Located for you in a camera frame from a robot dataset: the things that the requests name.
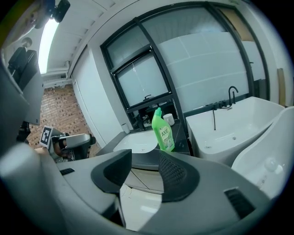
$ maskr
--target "black window frame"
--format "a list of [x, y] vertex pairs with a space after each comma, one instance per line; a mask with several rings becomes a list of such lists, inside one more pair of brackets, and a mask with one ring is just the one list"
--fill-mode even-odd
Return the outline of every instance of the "black window frame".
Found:
[[[119, 94], [120, 100], [124, 106], [124, 109], [129, 117], [129, 120], [131, 121], [131, 123], [134, 123], [134, 119], [133, 119], [133, 115], [132, 115], [133, 111], [142, 109], [144, 107], [151, 106], [152, 104], [157, 104], [160, 102], [164, 102], [164, 101], [173, 99], [175, 102], [175, 107], [177, 109], [179, 119], [180, 119], [181, 123], [183, 124], [186, 136], [188, 135], [187, 124], [185, 121], [185, 118], [187, 117], [187, 115], [184, 114], [181, 110], [180, 101], [179, 101], [174, 83], [172, 81], [172, 78], [171, 78], [170, 73], [168, 71], [168, 68], [166, 66], [166, 63], [164, 62], [164, 59], [163, 59], [161, 53], [159, 52], [159, 49], [157, 48], [154, 40], [152, 39], [152, 37], [150, 36], [148, 31], [142, 25], [142, 22], [148, 20], [151, 17], [156, 17], [157, 15], [164, 14], [166, 12], [176, 11], [176, 10], [185, 9], [185, 8], [197, 8], [197, 7], [202, 7], [204, 9], [206, 9], [212, 15], [212, 17], [214, 17], [220, 23], [220, 25], [231, 34], [234, 41], [236, 42], [236, 44], [240, 50], [240, 54], [241, 54], [241, 57], [242, 57], [242, 60], [243, 60], [243, 63], [244, 63], [245, 69], [246, 69], [248, 86], [249, 86], [249, 93], [243, 95], [242, 97], [250, 97], [250, 96], [256, 96], [255, 90], [256, 90], [257, 83], [255, 83], [253, 80], [252, 68], [250, 65], [250, 61], [249, 61], [247, 52], [246, 52], [246, 50], [240, 40], [240, 37], [238, 36], [237, 32], [232, 27], [232, 24], [225, 18], [225, 16], [222, 14], [222, 12], [219, 9], [217, 9], [217, 7], [224, 7], [224, 8], [228, 8], [228, 9], [233, 9], [236, 12], [236, 14], [240, 17], [240, 19], [243, 21], [245, 26], [248, 28], [249, 32], [252, 34], [255, 43], [257, 44], [257, 48], [259, 50], [259, 53], [260, 53], [260, 56], [262, 59], [262, 63], [264, 66], [264, 71], [265, 71], [265, 76], [266, 76], [267, 100], [270, 99], [269, 73], [268, 73], [268, 67], [267, 67], [267, 63], [266, 63], [266, 59], [265, 59], [263, 50], [261, 48], [261, 45], [260, 45], [254, 31], [252, 30], [252, 28], [250, 27], [248, 22], [245, 20], [243, 15], [239, 12], [239, 10], [235, 6], [232, 6], [232, 5], [227, 5], [227, 4], [222, 4], [222, 3], [214, 3], [214, 2], [206, 2], [206, 1], [205, 2], [201, 1], [201, 2], [175, 3], [175, 4], [171, 4], [168, 6], [163, 6], [163, 7], [151, 10], [151, 11], [146, 12], [138, 17], [135, 17], [130, 22], [126, 23], [123, 27], [121, 27], [119, 30], [117, 30], [115, 33], [113, 33], [100, 46], [104, 60], [106, 62], [107, 68], [109, 70], [110, 76], [113, 80], [113, 84], [116, 88], [116, 91]], [[141, 29], [141, 31], [143, 32], [143, 34], [145, 35], [145, 37], [149, 41], [149, 44], [147, 46], [144, 46], [143, 48], [145, 49], [145, 47], [150, 46], [150, 48], [153, 52], [153, 56], [158, 64], [158, 67], [159, 67], [161, 73], [162, 73], [164, 81], [167, 84], [167, 88], [168, 88], [169, 92], [167, 94], [163, 94], [163, 95], [154, 97], [153, 99], [149, 99], [147, 101], [144, 101], [142, 103], [139, 103], [135, 106], [130, 107], [126, 101], [125, 95], [123, 94], [123, 91], [122, 91], [119, 83], [117, 82], [117, 78], [115, 77], [115, 73], [119, 69], [122, 69], [123, 67], [125, 67], [125, 65], [127, 63], [131, 63], [132, 60], [135, 61], [137, 59], [137, 57], [140, 56], [140, 53], [142, 53], [142, 51], [144, 51], [144, 49], [143, 48], [139, 49], [138, 51], [136, 51], [135, 53], [130, 55], [128, 58], [123, 60], [118, 66], [113, 68], [113, 64], [111, 62], [111, 59], [110, 59], [110, 56], [109, 56], [109, 53], [107, 50], [107, 46], [110, 45], [121, 34], [127, 32], [132, 27], [136, 27], [136, 26], [138, 26]], [[188, 113], [189, 113], [189, 116], [194, 115], [192, 111], [190, 111]]]

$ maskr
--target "black faucet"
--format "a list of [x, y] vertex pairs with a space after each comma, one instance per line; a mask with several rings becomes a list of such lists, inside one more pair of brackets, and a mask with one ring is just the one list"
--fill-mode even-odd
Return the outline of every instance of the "black faucet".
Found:
[[[229, 106], [232, 106], [232, 102], [231, 102], [231, 89], [234, 88], [237, 93], [239, 93], [238, 89], [234, 86], [230, 86], [229, 88]], [[235, 104], [235, 92], [233, 92], [233, 104]]]

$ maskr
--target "black handle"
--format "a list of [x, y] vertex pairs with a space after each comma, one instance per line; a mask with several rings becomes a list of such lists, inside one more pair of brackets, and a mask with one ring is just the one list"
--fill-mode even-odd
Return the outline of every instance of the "black handle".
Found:
[[217, 110], [218, 103], [213, 104], [213, 110]]
[[226, 101], [222, 101], [222, 106], [223, 106], [223, 107], [227, 107], [227, 105], [226, 105]]
[[148, 96], [151, 96], [151, 95], [147, 95], [147, 96], [145, 96], [145, 99], [147, 99]]

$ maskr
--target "brick floor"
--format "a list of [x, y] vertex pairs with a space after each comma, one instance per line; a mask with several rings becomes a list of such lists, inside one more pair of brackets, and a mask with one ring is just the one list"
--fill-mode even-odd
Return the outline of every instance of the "brick floor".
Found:
[[[40, 148], [39, 140], [44, 125], [52, 126], [60, 132], [70, 135], [90, 133], [90, 128], [75, 98], [72, 85], [64, 88], [45, 89], [41, 104], [40, 126], [30, 125], [29, 144]], [[90, 157], [94, 157], [101, 149], [98, 144], [91, 147]]]

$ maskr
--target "sink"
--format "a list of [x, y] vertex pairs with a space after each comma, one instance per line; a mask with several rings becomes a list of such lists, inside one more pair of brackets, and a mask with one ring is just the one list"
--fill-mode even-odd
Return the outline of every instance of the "sink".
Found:
[[113, 151], [131, 149], [132, 153], [148, 153], [155, 149], [157, 143], [153, 130], [143, 131], [124, 137]]
[[284, 107], [250, 97], [232, 105], [186, 118], [197, 157], [232, 166], [241, 151], [256, 141]]

